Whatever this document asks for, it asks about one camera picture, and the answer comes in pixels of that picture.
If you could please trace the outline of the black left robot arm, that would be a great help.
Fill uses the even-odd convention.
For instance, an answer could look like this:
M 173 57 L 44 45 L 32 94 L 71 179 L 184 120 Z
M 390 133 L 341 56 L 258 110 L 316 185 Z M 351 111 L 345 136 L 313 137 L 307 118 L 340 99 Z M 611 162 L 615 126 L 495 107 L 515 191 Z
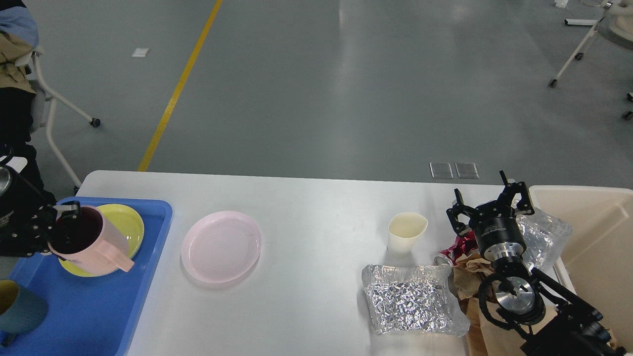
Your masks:
M 53 253 L 54 242 L 70 242 L 81 220 L 81 203 L 50 204 L 8 162 L 14 150 L 1 145 L 0 252 L 3 257 L 27 258 Z

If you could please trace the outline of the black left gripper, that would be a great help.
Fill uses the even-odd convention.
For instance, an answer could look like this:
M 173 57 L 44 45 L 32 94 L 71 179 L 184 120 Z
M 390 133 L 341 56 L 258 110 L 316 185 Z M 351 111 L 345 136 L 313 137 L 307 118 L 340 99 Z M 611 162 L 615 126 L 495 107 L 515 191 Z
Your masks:
M 31 257 L 36 253 L 52 254 L 50 233 L 39 232 L 33 225 L 34 216 L 42 208 L 43 226 L 48 231 L 66 233 L 76 230 L 82 216 L 79 201 L 61 205 L 45 205 L 37 199 L 2 200 L 0 224 L 0 255 L 2 257 Z

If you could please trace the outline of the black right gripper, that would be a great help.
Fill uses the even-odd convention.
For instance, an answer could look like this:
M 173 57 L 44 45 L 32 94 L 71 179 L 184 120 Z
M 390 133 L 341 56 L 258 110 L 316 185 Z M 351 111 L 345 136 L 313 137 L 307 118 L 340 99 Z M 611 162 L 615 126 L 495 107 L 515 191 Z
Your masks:
M 497 205 L 482 204 L 476 208 L 465 205 L 459 189 L 453 189 L 455 202 L 446 210 L 453 231 L 458 236 L 475 233 L 479 252 L 487 261 L 504 257 L 520 258 L 526 245 L 520 232 L 516 216 L 535 214 L 529 190 L 524 181 L 510 181 L 504 171 L 499 171 L 504 189 L 497 197 Z M 463 223 L 459 216 L 472 218 Z

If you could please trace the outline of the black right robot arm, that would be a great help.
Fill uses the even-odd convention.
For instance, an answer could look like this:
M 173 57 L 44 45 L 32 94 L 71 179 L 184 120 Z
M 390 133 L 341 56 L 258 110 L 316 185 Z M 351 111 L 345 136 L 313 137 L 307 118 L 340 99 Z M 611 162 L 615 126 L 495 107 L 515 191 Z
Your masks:
M 536 210 L 525 182 L 499 174 L 504 188 L 497 199 L 471 207 L 455 189 L 456 199 L 446 210 L 454 232 L 461 237 L 472 232 L 479 253 L 491 262 L 493 273 L 477 292 L 484 318 L 516 331 L 527 356 L 625 356 L 624 347 L 610 346 L 602 313 L 542 270 L 528 268 L 517 219 Z

